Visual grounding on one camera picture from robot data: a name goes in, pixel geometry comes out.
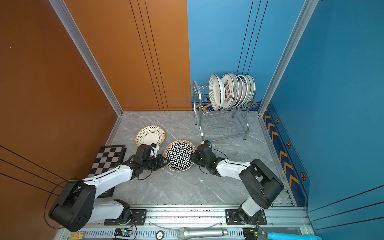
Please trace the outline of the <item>black white chessboard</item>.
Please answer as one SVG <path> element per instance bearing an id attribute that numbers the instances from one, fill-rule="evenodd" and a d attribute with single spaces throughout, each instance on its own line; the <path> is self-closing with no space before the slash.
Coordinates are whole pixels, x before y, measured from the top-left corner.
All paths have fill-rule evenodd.
<path id="1" fill-rule="evenodd" d="M 91 167 L 88 178 L 95 177 L 118 167 L 124 160 L 125 145 L 102 146 Z"/>

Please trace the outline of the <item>light blue cylinder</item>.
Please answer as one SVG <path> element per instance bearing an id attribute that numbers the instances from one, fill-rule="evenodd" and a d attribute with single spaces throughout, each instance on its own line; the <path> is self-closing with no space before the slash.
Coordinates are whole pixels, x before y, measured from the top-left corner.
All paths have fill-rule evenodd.
<path id="1" fill-rule="evenodd" d="M 281 233 L 266 233 L 266 237 L 269 240 L 322 240 L 321 237 L 316 235 L 291 235 Z"/>

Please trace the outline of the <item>yellow rimmed dotted plate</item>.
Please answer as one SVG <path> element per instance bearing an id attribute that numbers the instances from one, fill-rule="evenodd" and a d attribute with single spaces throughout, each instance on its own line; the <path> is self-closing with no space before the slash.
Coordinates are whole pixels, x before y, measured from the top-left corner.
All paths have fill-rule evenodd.
<path id="1" fill-rule="evenodd" d="M 147 126 L 142 128 L 137 134 L 135 138 L 135 143 L 137 146 L 140 145 L 161 145 L 166 138 L 165 130 L 160 126 Z"/>

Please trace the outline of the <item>silver microphone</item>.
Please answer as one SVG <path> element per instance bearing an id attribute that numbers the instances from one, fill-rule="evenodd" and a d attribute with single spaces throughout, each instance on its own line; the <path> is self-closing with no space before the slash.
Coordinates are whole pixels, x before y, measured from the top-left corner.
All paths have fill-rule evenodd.
<path id="1" fill-rule="evenodd" d="M 189 240 L 195 238 L 213 238 L 228 236 L 227 229 L 220 228 L 181 228 L 178 229 L 178 240 Z"/>

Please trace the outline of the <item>white plate black rim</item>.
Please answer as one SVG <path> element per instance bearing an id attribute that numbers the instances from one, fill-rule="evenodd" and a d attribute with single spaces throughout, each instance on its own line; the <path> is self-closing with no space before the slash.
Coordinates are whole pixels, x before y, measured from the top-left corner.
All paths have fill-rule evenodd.
<path id="1" fill-rule="evenodd" d="M 250 104 L 254 99 L 255 91 L 257 90 L 257 88 L 256 88 L 255 80 L 251 75 L 245 74 L 245 75 L 240 75 L 240 77 L 242 77 L 246 83 L 246 96 L 241 105 L 242 107 L 243 106 L 245 107 L 248 104 Z"/>

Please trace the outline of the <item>round black white sticker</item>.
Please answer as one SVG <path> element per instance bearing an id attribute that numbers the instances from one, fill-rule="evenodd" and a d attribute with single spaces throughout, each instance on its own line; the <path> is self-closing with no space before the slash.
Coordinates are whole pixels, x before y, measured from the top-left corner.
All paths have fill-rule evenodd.
<path id="1" fill-rule="evenodd" d="M 156 240 L 163 240 L 165 237 L 165 233 L 163 231 L 157 231 L 155 237 Z"/>

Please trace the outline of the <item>white deep plate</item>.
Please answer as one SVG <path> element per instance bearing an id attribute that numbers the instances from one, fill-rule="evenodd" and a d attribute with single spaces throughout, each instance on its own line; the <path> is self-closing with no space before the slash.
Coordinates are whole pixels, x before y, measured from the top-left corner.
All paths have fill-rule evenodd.
<path id="1" fill-rule="evenodd" d="M 210 76 L 209 97 L 213 109 L 215 111 L 220 110 L 225 100 L 225 87 L 221 78 L 216 74 Z"/>

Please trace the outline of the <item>silver wire dish rack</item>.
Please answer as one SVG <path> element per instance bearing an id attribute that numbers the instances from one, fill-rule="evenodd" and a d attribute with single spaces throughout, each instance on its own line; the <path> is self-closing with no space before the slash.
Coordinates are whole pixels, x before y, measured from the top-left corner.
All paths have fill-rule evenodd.
<path id="1" fill-rule="evenodd" d="M 251 101 L 245 107 L 215 111 L 209 99 L 209 86 L 193 82 L 193 111 L 195 125 L 200 131 L 202 142 L 216 142 L 236 137 L 245 141 L 250 131 L 248 121 L 251 111 L 258 111 L 260 103 Z"/>

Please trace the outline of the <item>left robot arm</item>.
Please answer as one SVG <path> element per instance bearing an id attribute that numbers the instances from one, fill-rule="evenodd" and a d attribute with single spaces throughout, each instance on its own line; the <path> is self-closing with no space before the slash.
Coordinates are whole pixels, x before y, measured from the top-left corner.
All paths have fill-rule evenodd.
<path id="1" fill-rule="evenodd" d="M 97 203 L 96 199 L 117 185 L 138 179 L 143 171 L 154 172 L 169 164 L 169 159 L 158 154 L 159 148 L 156 144 L 140 145 L 136 154 L 112 170 L 67 181 L 47 216 L 71 232 L 103 220 L 115 220 L 119 225 L 132 222 L 130 204 L 119 199 Z"/>

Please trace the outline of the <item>aluminium rail frame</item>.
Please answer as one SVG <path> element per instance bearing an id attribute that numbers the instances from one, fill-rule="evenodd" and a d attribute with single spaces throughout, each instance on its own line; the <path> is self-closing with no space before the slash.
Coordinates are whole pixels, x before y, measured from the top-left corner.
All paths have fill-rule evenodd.
<path id="1" fill-rule="evenodd" d="M 57 240 L 113 240 L 115 229 L 132 229 L 134 235 L 128 240 L 156 240 L 156 232 L 165 233 L 164 240 L 176 240 L 181 228 L 220 228 L 227 229 L 228 236 L 218 240 L 265 239 L 269 232 L 291 235 L 314 235 L 315 231 L 304 208 L 288 204 L 275 204 L 264 210 L 267 225 L 227 225 L 226 209 L 236 209 L 234 205 L 196 205 L 196 206 L 152 206 L 137 205 L 133 209 L 147 210 L 143 226 L 105 226 L 104 221 L 85 225 L 71 233 L 60 230 Z"/>

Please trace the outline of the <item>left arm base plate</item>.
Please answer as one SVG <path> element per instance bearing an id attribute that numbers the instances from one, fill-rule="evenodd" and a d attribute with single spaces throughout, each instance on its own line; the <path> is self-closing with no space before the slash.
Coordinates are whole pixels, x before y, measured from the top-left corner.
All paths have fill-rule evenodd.
<path id="1" fill-rule="evenodd" d="M 143 226 L 147 217 L 147 210 L 145 209 L 131 209 L 129 218 L 125 220 L 108 219 L 104 221 L 105 226 Z"/>

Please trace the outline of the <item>green circuit board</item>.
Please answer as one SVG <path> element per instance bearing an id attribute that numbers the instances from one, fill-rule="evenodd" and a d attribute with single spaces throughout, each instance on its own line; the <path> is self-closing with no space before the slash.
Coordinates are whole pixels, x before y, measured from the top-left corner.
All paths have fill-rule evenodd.
<path id="1" fill-rule="evenodd" d="M 134 231 L 132 229 L 115 229 L 113 234 L 113 240 L 127 240 L 134 235 Z"/>

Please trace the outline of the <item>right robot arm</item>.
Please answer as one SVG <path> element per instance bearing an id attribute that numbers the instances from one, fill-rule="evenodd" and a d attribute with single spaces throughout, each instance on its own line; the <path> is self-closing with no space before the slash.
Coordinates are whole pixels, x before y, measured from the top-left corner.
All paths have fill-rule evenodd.
<path id="1" fill-rule="evenodd" d="M 209 141 L 198 146 L 191 154 L 191 161 L 207 169 L 210 175 L 228 177 L 243 183 L 249 196 L 239 206 L 238 216 L 245 225 L 256 222 L 261 211 L 271 207 L 285 188 L 282 181 L 260 159 L 239 163 L 219 158 L 213 153 Z"/>

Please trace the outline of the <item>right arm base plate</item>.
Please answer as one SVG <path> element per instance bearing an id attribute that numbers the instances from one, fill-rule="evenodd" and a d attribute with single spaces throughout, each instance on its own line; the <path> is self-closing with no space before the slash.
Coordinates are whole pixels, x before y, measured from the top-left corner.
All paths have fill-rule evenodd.
<path id="1" fill-rule="evenodd" d="M 267 217 L 264 210 L 259 210 L 253 216 L 248 216 L 243 210 L 226 209 L 227 225 L 267 225 Z"/>

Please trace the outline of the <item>white red patterned plate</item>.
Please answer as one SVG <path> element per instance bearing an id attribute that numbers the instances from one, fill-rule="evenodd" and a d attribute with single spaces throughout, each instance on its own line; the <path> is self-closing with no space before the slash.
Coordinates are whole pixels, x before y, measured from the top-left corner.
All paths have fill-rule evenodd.
<path id="1" fill-rule="evenodd" d="M 239 81 L 234 73 L 227 73 L 221 77 L 225 89 L 224 103 L 222 109 L 230 109 L 235 106 L 239 94 Z"/>

